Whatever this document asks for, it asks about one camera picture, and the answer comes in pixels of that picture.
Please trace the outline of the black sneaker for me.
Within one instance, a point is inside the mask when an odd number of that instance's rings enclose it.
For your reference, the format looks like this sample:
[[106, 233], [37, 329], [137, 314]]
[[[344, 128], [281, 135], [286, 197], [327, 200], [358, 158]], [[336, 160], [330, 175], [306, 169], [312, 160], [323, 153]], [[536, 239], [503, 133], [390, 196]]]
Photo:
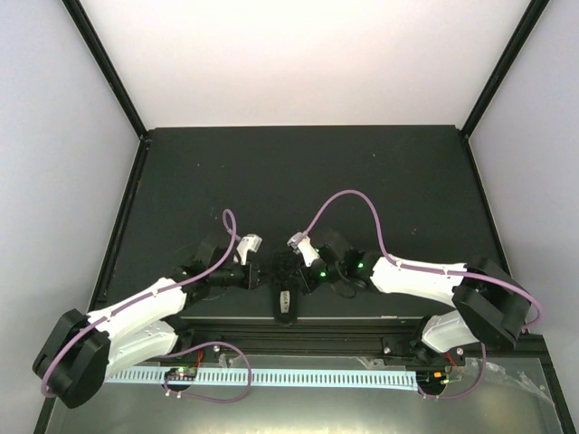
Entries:
[[278, 324], [292, 326], [296, 322], [301, 283], [299, 271], [285, 282], [271, 278], [272, 314]]

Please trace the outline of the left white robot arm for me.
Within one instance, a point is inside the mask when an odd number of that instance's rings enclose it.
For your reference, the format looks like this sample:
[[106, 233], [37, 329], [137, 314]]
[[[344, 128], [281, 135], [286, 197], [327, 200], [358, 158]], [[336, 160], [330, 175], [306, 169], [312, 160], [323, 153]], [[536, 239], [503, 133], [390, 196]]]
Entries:
[[187, 359], [195, 340], [180, 313], [214, 288], [255, 288], [259, 271], [248, 257], [261, 243], [255, 234], [226, 245], [206, 238], [194, 258], [172, 276], [110, 307], [62, 314], [33, 362], [42, 394], [74, 409], [110, 377], [134, 365], [156, 357]]

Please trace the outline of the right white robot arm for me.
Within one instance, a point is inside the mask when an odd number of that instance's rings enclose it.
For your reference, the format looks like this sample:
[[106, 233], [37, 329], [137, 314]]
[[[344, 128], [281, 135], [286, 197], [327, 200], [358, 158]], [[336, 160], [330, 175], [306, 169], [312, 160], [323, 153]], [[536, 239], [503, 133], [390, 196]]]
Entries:
[[341, 284], [361, 291], [402, 295], [443, 304], [450, 312], [425, 316], [402, 344], [403, 356], [431, 364], [451, 349], [481, 343], [499, 351], [515, 348], [531, 303], [527, 292], [489, 259], [432, 264], [376, 250], [356, 250], [328, 231], [321, 242], [298, 232], [287, 242], [302, 259], [302, 288]]

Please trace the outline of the black shoelace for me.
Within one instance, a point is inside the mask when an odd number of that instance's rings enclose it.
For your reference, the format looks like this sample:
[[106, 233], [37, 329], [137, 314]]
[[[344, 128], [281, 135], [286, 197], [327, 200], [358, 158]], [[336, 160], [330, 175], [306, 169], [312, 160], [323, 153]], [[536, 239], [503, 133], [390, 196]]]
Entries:
[[302, 257], [293, 251], [274, 251], [271, 255], [271, 277], [285, 282], [294, 277], [302, 265]]

